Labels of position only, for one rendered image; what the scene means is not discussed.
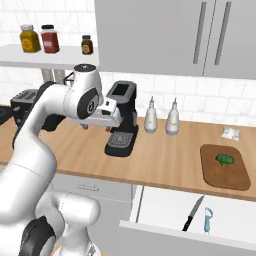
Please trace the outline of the white bottle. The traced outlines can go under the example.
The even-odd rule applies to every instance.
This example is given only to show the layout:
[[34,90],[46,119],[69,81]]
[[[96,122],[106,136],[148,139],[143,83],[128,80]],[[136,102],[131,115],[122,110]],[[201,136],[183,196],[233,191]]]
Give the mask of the white bottle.
[[158,128],[158,120],[156,109],[154,107],[154,99],[149,102],[149,108],[147,109],[146,116],[144,119],[144,130],[147,133],[154,133]]
[[169,111],[165,125],[166,133],[174,136],[179,132],[179,112],[177,110],[177,101],[172,103],[172,108]]

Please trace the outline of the black coffee machine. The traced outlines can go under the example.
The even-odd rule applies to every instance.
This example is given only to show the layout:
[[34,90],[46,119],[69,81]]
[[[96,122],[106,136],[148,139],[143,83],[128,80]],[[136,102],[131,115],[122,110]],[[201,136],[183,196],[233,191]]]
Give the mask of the black coffee machine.
[[111,87],[107,96],[117,101],[117,108],[123,118],[118,127],[110,129],[105,153],[114,157],[128,157],[138,134],[135,100],[137,85],[132,81],[119,80]]

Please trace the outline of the red spice jar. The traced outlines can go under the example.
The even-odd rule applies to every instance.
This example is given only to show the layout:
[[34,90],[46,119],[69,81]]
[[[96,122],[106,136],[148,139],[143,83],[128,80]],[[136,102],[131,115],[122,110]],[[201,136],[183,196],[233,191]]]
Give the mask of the red spice jar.
[[59,51],[59,43],[57,31],[54,29],[54,26],[52,24],[46,24],[42,25],[41,29],[44,51],[51,54],[57,53]]

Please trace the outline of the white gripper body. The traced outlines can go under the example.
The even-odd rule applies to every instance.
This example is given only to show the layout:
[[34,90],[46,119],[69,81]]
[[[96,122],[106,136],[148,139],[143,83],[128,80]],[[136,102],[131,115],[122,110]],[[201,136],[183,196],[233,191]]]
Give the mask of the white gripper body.
[[116,109],[110,115],[103,115],[101,110],[96,110],[91,116],[86,119],[75,119],[72,118],[71,121],[83,125],[99,125],[99,126],[109,126],[109,127],[119,127],[123,118],[120,111]]

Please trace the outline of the black hob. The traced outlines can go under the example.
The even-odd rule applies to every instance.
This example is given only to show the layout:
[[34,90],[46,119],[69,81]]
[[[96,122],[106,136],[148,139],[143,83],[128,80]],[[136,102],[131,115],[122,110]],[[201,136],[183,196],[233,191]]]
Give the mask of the black hob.
[[0,106],[0,125],[4,124],[6,121],[8,121],[12,114],[12,108],[9,106]]

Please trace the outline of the grey shelf bracket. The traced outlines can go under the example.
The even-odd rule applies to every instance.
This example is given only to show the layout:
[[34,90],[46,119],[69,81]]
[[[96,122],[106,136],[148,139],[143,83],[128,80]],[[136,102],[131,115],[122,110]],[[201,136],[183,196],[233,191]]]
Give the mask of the grey shelf bracket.
[[58,84],[63,84],[65,79],[65,71],[59,69],[42,69],[42,78],[44,82],[53,81]]

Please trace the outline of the green broccoli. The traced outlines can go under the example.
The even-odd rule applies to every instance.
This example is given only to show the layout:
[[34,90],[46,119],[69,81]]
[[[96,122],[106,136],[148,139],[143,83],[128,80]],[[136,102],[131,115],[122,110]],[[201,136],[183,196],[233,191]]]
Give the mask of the green broccoli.
[[234,163],[234,158],[228,154],[218,154],[215,159],[221,164],[223,168],[225,168],[229,164]]

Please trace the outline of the yellow spice jar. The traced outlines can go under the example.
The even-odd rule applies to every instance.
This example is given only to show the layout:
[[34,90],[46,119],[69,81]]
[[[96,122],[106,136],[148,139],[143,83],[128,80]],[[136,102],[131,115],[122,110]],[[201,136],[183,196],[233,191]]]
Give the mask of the yellow spice jar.
[[32,24],[21,26],[20,40],[23,51],[26,53],[36,53],[41,50],[38,34],[34,31]]

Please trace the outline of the brown cutting board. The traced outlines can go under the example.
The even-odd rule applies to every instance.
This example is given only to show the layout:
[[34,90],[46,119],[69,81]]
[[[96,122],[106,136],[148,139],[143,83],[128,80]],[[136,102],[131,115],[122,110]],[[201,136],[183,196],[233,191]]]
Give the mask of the brown cutting board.
[[[234,163],[225,168],[215,159],[218,154],[228,154]],[[243,158],[238,149],[231,146],[204,144],[200,147],[202,173],[208,185],[217,188],[246,191],[251,186]]]

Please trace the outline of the black handled knife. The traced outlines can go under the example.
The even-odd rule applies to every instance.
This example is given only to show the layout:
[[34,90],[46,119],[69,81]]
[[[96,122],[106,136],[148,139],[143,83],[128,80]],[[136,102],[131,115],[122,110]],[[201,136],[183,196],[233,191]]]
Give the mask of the black handled knife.
[[190,226],[190,224],[191,224],[191,222],[192,222],[192,220],[193,220],[193,218],[194,218],[194,216],[195,216],[195,214],[196,214],[196,212],[197,212],[199,206],[201,205],[201,203],[202,203],[204,197],[205,197],[205,196],[201,196],[201,197],[196,201],[196,203],[195,203],[195,205],[193,206],[193,208],[192,208],[190,214],[189,214],[188,217],[187,217],[187,221],[185,222],[182,231],[185,231],[185,232],[186,232],[186,231],[188,230],[188,228],[189,228],[189,226]]

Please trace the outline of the open white drawer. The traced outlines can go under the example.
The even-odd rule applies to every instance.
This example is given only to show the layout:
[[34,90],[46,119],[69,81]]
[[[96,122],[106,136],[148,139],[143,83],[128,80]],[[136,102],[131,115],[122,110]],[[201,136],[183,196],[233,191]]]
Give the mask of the open white drawer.
[[[188,230],[196,201],[205,196]],[[209,235],[205,208],[213,211]],[[139,186],[120,227],[121,256],[256,256],[256,202]]]

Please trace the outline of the narrow grey cupboard door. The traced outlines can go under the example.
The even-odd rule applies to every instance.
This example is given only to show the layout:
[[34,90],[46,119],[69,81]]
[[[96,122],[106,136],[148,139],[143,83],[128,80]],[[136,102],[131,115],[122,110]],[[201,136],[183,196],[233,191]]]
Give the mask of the narrow grey cupboard door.
[[[226,2],[232,2],[219,65],[214,65]],[[256,80],[256,0],[216,0],[205,77]]]

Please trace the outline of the white wall shelf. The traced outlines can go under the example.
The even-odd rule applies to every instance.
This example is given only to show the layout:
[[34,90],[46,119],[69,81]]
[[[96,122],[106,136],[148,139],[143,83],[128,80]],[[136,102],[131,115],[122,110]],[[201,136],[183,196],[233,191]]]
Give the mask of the white wall shelf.
[[79,46],[61,46],[55,54],[25,53],[18,44],[0,46],[0,66],[72,70],[75,65],[89,63],[99,66],[98,49],[92,55],[84,55]]

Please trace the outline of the light blue peeler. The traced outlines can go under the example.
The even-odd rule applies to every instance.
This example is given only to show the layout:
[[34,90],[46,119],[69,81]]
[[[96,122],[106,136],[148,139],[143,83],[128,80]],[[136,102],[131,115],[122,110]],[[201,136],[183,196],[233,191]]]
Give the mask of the light blue peeler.
[[209,235],[210,232],[210,219],[213,217],[213,211],[206,207],[205,208],[205,219],[204,219],[204,232]]

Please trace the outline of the black toaster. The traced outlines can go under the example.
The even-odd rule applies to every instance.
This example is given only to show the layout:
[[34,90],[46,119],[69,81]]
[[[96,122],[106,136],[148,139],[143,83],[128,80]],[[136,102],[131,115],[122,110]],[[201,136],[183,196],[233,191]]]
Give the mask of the black toaster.
[[26,89],[10,100],[15,123],[20,126],[32,104],[37,99],[38,89]]

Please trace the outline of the wide grey cupboard door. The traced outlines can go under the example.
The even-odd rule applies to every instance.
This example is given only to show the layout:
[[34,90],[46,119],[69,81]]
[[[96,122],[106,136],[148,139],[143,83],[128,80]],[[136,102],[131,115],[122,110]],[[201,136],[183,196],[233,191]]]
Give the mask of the wide grey cupboard door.
[[[206,13],[193,64],[201,3]],[[202,76],[215,0],[95,0],[104,72]]]

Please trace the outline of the small brown jar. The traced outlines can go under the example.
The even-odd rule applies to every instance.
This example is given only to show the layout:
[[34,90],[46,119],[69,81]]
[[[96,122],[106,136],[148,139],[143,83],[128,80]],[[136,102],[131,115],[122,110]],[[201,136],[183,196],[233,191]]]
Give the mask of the small brown jar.
[[90,55],[93,53],[93,43],[90,35],[82,36],[81,49],[84,55]]

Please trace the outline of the closed grey drawer front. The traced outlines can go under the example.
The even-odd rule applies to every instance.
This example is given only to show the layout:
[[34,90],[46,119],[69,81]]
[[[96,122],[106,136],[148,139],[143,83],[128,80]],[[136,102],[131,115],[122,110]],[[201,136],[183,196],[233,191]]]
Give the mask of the closed grey drawer front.
[[[56,174],[52,180],[56,190],[72,192],[90,197],[130,202],[132,200],[132,186],[126,183],[93,179],[87,177]],[[96,186],[99,191],[77,189],[77,185]]]

